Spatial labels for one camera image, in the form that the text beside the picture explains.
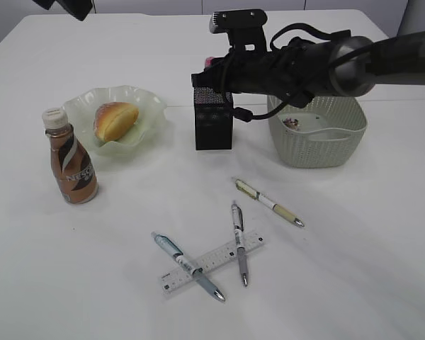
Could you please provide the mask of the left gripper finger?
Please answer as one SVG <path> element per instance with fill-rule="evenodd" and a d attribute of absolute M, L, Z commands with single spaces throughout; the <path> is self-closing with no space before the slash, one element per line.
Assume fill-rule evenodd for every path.
<path fill-rule="evenodd" d="M 55 3 L 55 0 L 33 0 L 33 3 L 45 10 L 50 10 Z"/>
<path fill-rule="evenodd" d="M 92 0 L 57 0 L 57 3 L 78 21 L 84 21 L 94 9 Z"/>

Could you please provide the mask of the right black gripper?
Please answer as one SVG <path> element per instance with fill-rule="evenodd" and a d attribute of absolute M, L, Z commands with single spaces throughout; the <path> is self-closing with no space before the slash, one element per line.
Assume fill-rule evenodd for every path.
<path fill-rule="evenodd" d="M 192 85 L 217 94 L 261 94 L 309 103 L 315 96 L 333 94 L 329 72 L 323 70 L 333 59 L 332 52 L 332 42 L 291 42 L 263 54 L 234 52 L 192 74 Z"/>

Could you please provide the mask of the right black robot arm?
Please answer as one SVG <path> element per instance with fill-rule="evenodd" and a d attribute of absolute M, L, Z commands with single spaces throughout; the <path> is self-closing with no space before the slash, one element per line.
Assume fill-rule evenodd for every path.
<path fill-rule="evenodd" d="M 425 85 L 425 31 L 379 42 L 293 38 L 281 49 L 230 52 L 191 78 L 194 87 L 275 96 L 298 108 L 316 96 L 363 96 L 376 84 Z"/>

